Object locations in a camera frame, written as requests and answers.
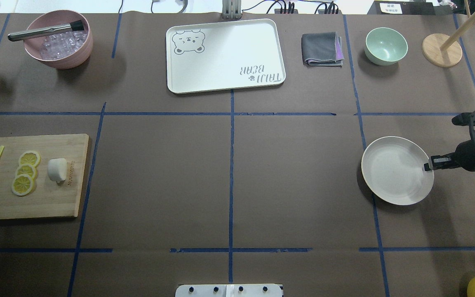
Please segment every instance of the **green bowl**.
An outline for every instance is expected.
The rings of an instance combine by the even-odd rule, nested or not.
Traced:
[[[366,36],[364,52],[368,59],[377,65],[395,64],[408,52],[404,36],[391,28],[375,28]]]

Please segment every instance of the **white plate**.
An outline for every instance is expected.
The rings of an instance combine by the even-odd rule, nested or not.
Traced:
[[[362,155],[362,175],[369,188],[384,201],[412,205],[424,199],[434,184],[434,172],[424,171],[428,155],[402,137],[373,141]]]
[[[171,27],[166,66],[168,89],[176,94],[273,86],[285,80],[271,19]]]

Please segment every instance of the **pink bowl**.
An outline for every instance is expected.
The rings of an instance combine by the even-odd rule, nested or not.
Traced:
[[[76,52],[70,54],[69,56],[56,60],[43,60],[41,57],[41,50],[43,49],[43,40],[44,37],[32,38],[24,40],[25,51],[32,57],[42,62],[47,66],[51,66],[56,69],[69,69],[74,68],[89,58],[91,51],[93,49],[93,35],[91,34],[91,28],[89,28],[89,23],[87,19],[75,12],[75,11],[52,11],[41,15],[35,19],[27,28],[37,29],[54,25],[68,24],[70,22],[82,20],[83,27],[87,33],[87,39],[84,41],[83,45]]]

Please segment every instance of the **wooden stand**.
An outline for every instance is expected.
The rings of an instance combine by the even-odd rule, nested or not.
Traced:
[[[458,43],[458,38],[475,23],[475,12],[459,27],[459,29],[448,36],[446,34],[432,34],[423,40],[423,54],[432,64],[439,67],[451,67],[460,62],[463,51]]]

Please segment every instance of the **gray towel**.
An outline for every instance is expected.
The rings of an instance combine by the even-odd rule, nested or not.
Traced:
[[[337,32],[302,35],[302,58],[310,66],[342,66],[341,38]]]

